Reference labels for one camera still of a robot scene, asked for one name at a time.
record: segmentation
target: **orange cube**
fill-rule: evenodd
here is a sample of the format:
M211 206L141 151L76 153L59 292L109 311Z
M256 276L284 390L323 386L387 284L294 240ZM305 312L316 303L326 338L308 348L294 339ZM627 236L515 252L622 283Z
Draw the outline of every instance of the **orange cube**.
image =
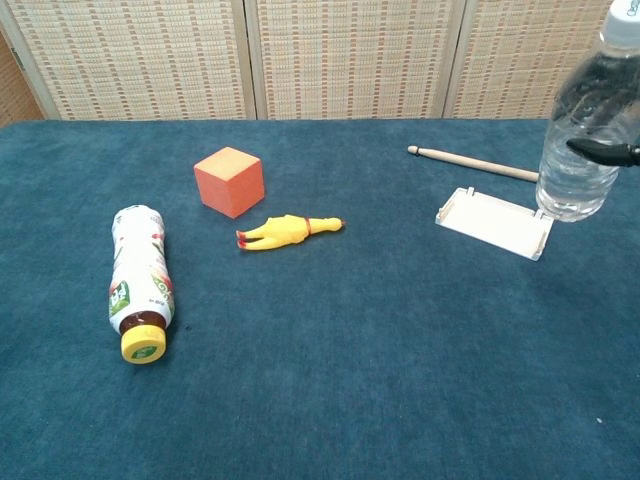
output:
M193 167L200 199L206 206L236 218L264 198L258 157L225 147Z

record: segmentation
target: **water bottle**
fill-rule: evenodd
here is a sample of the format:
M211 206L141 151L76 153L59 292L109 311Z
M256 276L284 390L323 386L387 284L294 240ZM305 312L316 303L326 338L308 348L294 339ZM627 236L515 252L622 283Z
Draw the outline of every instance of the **water bottle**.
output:
M547 127L536 200L564 222L597 212L619 167L573 153L570 138L634 143L640 126L640 0L614 0L599 39L556 95Z
M162 217L145 205L133 205L116 214L111 231L109 321L121 335L122 357L130 363L150 363L165 352L165 330L175 309Z

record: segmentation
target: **yellow rubber chicken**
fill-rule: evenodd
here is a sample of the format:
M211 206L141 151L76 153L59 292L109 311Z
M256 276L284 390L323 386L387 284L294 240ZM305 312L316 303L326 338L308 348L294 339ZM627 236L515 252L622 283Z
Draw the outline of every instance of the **yellow rubber chicken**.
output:
M268 250L300 243L318 232L338 231L345 225L339 218L307 218L285 215L269 217L261 227L248 232L236 231L238 247L243 250Z

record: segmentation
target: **drumstick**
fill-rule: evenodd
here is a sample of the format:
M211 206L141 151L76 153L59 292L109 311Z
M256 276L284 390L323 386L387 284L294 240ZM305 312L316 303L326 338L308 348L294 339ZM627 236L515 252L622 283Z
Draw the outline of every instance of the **drumstick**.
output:
M442 160L443 162L455 163L456 165L462 165L464 167L476 168L478 170L484 170L485 172L506 175L508 177L519 178L533 183L538 181L538 172L532 172L530 170L508 167L506 165L500 165L499 163L485 162L484 160L478 160L476 158L463 157L462 155L433 150L431 148L416 147L415 145L411 145L407 150L409 153L413 153L414 155Z

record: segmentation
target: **blue tabletop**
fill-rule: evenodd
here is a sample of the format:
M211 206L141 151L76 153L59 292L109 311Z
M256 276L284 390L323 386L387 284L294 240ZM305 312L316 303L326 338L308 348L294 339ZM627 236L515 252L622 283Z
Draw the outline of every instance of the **blue tabletop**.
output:
M636 478L640 169L538 262L434 223L457 187L535 209L539 120L34 122L0 130L3 478ZM232 220L193 166L262 160ZM135 366L108 322L111 222L158 210L176 315ZM243 252L270 216L340 232Z

